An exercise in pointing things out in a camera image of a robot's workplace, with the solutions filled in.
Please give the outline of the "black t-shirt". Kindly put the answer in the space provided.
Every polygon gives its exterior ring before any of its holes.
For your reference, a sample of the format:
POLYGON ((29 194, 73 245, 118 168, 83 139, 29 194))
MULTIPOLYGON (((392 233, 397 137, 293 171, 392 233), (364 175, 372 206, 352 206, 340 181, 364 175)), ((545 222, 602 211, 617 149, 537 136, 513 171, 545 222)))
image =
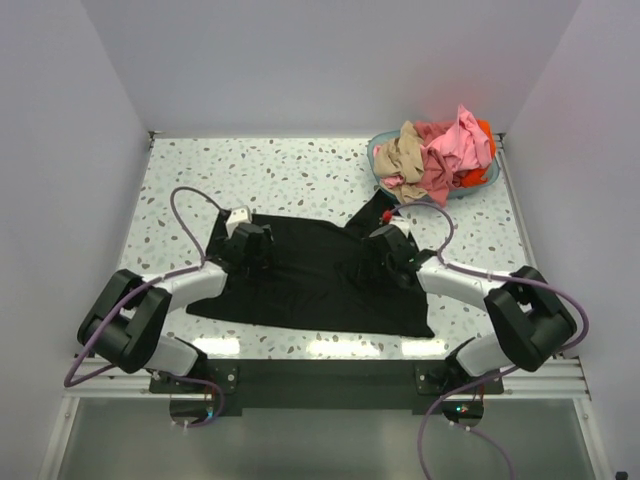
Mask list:
POLYGON ((389 277, 357 277, 362 242, 393 206, 375 194, 344 225, 256 214, 272 230, 275 262, 230 274, 220 296, 189 304, 191 315, 297 330, 431 338, 427 296, 419 284, 402 288, 389 277))

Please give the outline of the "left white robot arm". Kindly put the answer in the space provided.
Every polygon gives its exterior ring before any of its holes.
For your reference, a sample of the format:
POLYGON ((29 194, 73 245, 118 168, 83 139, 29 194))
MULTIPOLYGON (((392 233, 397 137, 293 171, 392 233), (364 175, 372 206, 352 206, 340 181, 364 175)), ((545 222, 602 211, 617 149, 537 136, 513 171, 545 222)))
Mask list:
POLYGON ((171 375, 185 392, 207 380, 206 358, 190 343, 162 333, 175 310, 216 298, 234 275, 259 272, 273 263, 269 225, 243 222, 199 266, 141 276, 122 269, 113 274, 77 331, 80 357, 93 352, 126 373, 152 370, 171 375))

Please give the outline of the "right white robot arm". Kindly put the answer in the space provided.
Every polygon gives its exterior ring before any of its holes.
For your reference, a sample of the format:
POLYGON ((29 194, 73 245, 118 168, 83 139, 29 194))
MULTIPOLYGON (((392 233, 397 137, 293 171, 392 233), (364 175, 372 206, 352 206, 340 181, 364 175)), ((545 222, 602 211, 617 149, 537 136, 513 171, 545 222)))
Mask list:
POLYGON ((363 240, 358 275, 401 288, 419 286, 486 312, 493 332, 463 342, 429 374, 442 393, 469 392, 504 367, 534 372, 577 332, 576 321, 535 268, 491 273, 448 263, 439 251, 418 249, 395 225, 363 240))

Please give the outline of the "light pink t-shirt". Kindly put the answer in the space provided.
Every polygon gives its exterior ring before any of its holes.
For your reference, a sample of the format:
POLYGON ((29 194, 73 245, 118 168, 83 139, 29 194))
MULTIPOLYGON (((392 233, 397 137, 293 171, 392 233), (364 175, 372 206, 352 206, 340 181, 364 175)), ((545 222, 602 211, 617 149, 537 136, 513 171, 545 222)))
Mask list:
POLYGON ((403 185, 405 183, 405 180, 401 175, 395 175, 384 177, 381 179, 381 182, 387 189, 392 190, 403 185))

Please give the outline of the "teal plastic laundry basket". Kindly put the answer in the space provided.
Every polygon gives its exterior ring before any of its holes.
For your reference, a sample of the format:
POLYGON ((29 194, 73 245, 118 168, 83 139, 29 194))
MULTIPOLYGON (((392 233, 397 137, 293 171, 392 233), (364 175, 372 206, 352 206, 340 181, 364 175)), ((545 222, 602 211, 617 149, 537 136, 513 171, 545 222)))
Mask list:
POLYGON ((493 184, 500 172, 496 161, 485 169, 452 171, 442 155, 424 145, 410 123, 371 139, 367 157, 379 187, 401 204, 424 199, 444 207, 451 199, 493 184))

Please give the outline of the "beige t-shirt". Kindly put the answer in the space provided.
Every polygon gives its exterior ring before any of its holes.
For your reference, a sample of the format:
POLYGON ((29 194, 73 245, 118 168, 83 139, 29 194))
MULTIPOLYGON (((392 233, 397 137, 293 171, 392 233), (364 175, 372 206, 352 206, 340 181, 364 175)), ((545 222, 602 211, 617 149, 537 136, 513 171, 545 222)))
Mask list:
POLYGON ((373 171, 380 186, 393 194, 401 204, 424 197, 427 192, 419 186, 425 173, 422 159, 422 138, 410 121, 405 121, 397 137, 377 147, 373 155, 373 171), (389 190, 381 182, 384 177, 401 175, 405 183, 389 190))

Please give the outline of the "orange t-shirt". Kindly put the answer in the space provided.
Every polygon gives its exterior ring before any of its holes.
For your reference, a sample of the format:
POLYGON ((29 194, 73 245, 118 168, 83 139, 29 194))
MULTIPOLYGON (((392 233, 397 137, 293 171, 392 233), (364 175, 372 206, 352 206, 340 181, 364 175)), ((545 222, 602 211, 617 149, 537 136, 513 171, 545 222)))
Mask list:
POLYGON ((459 120, 460 164, 455 172, 460 188, 481 186, 488 182, 496 146, 490 124, 467 112, 459 120))

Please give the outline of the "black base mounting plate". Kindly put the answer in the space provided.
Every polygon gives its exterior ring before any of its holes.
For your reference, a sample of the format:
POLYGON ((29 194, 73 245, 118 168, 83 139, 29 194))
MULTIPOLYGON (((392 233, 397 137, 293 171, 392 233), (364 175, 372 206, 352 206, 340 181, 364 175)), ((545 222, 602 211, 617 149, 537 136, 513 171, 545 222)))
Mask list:
POLYGON ((164 374, 150 381, 152 394, 170 397, 170 413, 202 418, 208 406, 225 416, 248 409, 409 410, 426 412, 444 393, 442 360, 240 360, 210 359, 198 379, 218 385, 224 397, 210 397, 209 386, 164 374))

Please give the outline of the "aluminium frame rail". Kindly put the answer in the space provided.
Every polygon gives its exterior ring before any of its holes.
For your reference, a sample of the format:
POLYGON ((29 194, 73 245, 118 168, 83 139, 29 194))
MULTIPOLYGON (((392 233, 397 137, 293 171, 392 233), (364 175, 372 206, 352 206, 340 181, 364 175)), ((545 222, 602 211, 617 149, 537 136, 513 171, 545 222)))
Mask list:
MULTIPOLYGON (((77 386, 64 387, 63 395, 101 399, 151 397, 151 379, 146 371, 127 374, 115 368, 77 386)), ((504 399, 591 399, 578 360, 551 360, 534 373, 519 370, 505 375, 502 385, 504 392, 501 397, 504 399)))

